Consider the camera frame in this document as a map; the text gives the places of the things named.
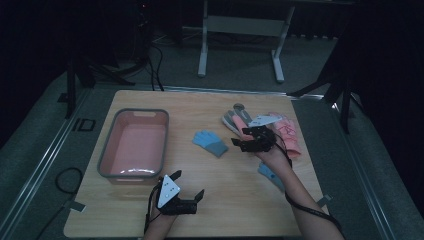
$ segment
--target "table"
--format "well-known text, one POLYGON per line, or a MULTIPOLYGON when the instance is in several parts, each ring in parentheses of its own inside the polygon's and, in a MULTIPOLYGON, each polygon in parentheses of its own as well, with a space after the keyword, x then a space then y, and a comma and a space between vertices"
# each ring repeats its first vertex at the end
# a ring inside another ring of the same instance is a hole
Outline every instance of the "table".
POLYGON ((293 169, 314 197, 322 192, 289 98, 282 95, 208 92, 118 91, 111 104, 76 201, 84 212, 71 211, 64 228, 67 237, 143 236, 147 201, 153 186, 112 185, 97 173, 97 163, 113 117, 122 108, 160 108, 170 116, 165 165, 161 175, 182 170, 176 180, 180 198, 193 198, 205 189, 195 215, 177 218, 169 237, 240 237, 300 235, 284 195, 257 172, 259 159, 231 143, 237 137, 221 122, 221 116, 242 103, 252 115, 270 111, 294 120, 302 156, 293 169), (229 146, 221 157, 191 140, 196 131, 214 131, 229 146))

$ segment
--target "pink plastic tub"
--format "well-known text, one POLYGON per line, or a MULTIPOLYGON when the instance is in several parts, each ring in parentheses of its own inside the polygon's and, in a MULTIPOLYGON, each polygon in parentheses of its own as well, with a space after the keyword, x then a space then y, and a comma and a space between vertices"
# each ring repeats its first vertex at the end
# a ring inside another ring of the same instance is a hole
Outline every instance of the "pink plastic tub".
POLYGON ((169 115, 161 109, 116 113, 97 170, 113 184, 154 184, 162 171, 169 115))

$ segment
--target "cable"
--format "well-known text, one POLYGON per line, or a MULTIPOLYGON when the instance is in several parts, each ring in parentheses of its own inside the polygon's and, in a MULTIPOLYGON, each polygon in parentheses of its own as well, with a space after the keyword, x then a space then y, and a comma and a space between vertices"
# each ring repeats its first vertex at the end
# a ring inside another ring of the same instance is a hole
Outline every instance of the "cable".
POLYGON ((50 226, 50 224, 56 219, 56 217, 66 208, 65 206, 66 206, 66 203, 68 202, 68 201, 71 201, 74 197, 75 197, 75 195, 78 193, 78 189, 79 189, 79 187, 80 187, 80 185, 81 185, 81 182, 82 182, 82 177, 83 177, 83 174, 82 174, 82 171, 81 170, 79 170, 78 168, 75 168, 75 167, 70 167, 70 168, 67 168, 67 169, 65 169, 65 170, 62 170, 57 176, 56 176, 56 178, 55 178, 55 185, 56 185, 56 188, 59 190, 59 191, 61 191, 61 192, 63 192, 63 193, 67 193, 67 194, 71 194, 69 197, 68 197, 68 199, 65 201, 65 203, 60 207, 60 209, 58 210, 58 211, 56 211, 56 213, 50 218, 50 220, 46 223, 46 225, 44 225, 44 227, 43 227, 43 229, 40 231, 40 233, 38 234, 38 236, 35 238, 35 239, 40 239, 41 238, 41 236, 43 235, 43 233, 46 231, 46 229, 50 226), (66 190, 65 188, 63 188, 62 186, 60 186, 60 183, 59 183, 59 180, 60 180, 60 178, 62 177, 62 175, 64 174, 64 173, 66 173, 66 172, 68 172, 68 171, 76 171, 77 173, 78 173, 78 184, 77 184, 77 186, 76 186, 76 188, 75 189, 73 189, 73 190, 66 190))
POLYGON ((156 217, 154 217, 152 220, 150 220, 150 212, 151 212, 151 209, 152 209, 153 194, 158 190, 158 188, 161 184, 162 184, 162 181, 159 181, 159 183, 156 186, 153 187, 152 192, 150 192, 149 203, 148 203, 148 206, 147 206, 146 220, 144 221, 144 233, 146 233, 147 228, 149 228, 149 224, 161 215, 161 213, 159 213, 156 217))
POLYGON ((149 57, 149 59, 148 59, 150 69, 152 70, 151 73, 150 73, 150 82, 151 82, 151 85, 152 85, 152 90, 155 91, 154 80, 156 80, 158 85, 159 85, 160 90, 163 92, 165 90, 164 90, 162 83, 160 82, 160 78, 159 78, 159 69, 160 69, 160 66, 162 64, 163 53, 162 53, 162 50, 160 50, 158 47, 156 47, 154 45, 152 45, 151 47, 156 49, 160 54, 160 58, 159 58, 159 62, 158 62, 158 66, 156 67, 156 70, 154 70, 154 68, 153 68, 153 63, 152 63, 151 58, 149 57))

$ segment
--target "metal stand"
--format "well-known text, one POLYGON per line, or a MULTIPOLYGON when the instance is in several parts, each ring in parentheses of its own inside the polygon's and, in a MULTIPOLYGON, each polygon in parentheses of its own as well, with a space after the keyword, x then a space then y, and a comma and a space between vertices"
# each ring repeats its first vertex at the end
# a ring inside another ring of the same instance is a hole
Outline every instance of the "metal stand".
POLYGON ((197 73, 199 77, 206 76, 208 32, 224 32, 279 37, 278 46, 275 50, 271 51, 271 57, 274 64, 276 80, 278 82, 284 81, 280 55, 295 10, 294 6, 289 8, 285 21, 279 21, 208 15, 208 0, 204 0, 203 4, 202 49, 200 52, 199 70, 197 73))

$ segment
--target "blue cloth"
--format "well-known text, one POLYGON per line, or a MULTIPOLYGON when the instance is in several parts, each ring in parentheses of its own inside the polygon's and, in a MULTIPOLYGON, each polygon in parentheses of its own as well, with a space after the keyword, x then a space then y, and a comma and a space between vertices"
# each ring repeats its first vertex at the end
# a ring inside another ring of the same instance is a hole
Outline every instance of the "blue cloth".
POLYGON ((216 157, 221 157, 228 150, 225 143, 214 132, 207 130, 196 132, 192 142, 206 149, 216 157))
POLYGON ((276 185, 281 191, 285 191, 283 182, 281 182, 281 179, 275 175, 274 172, 271 171, 271 169, 268 168, 263 162, 259 164, 258 172, 265 177, 267 177, 274 185, 276 185))

